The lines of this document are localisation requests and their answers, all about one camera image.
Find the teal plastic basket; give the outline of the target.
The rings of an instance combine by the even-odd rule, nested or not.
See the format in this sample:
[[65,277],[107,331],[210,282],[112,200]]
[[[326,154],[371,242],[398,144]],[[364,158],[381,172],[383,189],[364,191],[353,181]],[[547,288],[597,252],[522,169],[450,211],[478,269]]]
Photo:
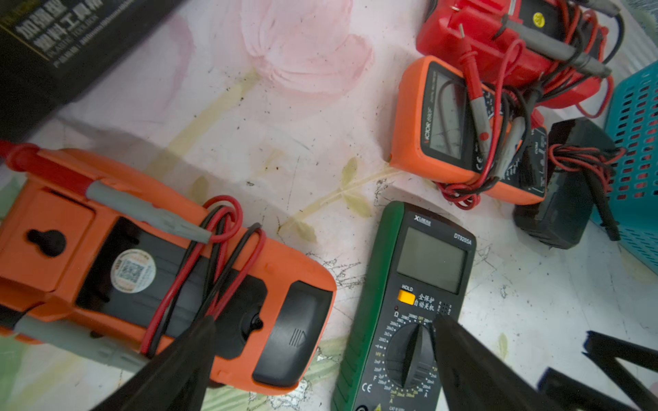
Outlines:
[[657,271],[657,64],[615,88],[605,131],[625,155],[613,165],[609,206],[625,249]]

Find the green multimeter DT9205A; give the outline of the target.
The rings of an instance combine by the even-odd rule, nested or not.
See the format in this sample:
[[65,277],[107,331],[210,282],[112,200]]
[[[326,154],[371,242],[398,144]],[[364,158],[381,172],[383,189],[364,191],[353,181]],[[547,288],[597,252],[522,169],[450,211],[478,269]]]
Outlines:
[[333,410],[434,410],[433,321],[459,318],[476,238],[402,201],[382,214],[332,394]]

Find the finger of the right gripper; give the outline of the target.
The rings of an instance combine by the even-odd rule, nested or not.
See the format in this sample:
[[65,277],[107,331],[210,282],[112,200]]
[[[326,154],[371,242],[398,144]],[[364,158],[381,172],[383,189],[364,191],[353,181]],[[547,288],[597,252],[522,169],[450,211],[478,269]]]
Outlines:
[[599,332],[588,331],[584,354],[637,406],[656,406],[657,396],[621,363],[657,373],[657,350]]
[[537,388],[541,394],[552,399],[563,410],[637,410],[637,407],[624,404],[553,368],[547,369]]

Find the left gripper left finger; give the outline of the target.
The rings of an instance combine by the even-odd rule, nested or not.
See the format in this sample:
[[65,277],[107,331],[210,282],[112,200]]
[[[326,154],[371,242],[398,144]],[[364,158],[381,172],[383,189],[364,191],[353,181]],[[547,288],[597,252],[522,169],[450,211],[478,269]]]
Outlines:
[[97,410],[199,410],[215,357],[214,319],[195,322]]

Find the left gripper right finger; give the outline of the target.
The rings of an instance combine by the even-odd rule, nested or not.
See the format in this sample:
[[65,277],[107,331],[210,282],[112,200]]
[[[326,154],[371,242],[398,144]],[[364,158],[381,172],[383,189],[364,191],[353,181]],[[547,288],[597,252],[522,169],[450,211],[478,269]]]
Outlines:
[[558,410],[448,316],[433,321],[435,359],[450,410]]

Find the yellow black toolbox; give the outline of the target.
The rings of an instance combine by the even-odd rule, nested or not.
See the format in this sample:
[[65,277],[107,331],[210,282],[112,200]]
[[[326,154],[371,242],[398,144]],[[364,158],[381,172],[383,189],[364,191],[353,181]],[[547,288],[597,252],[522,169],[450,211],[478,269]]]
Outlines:
[[1,3],[1,137],[21,142],[149,36],[178,0]]

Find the orange Victor multimeter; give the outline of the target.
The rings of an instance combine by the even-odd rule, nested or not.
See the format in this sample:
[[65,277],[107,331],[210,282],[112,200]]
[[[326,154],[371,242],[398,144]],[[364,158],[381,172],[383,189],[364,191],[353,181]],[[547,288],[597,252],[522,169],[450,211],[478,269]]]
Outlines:
[[[534,126],[486,194],[521,206],[543,201],[547,145],[546,128]],[[399,84],[391,166],[437,183],[472,183],[485,162],[461,72],[435,57],[416,60]]]

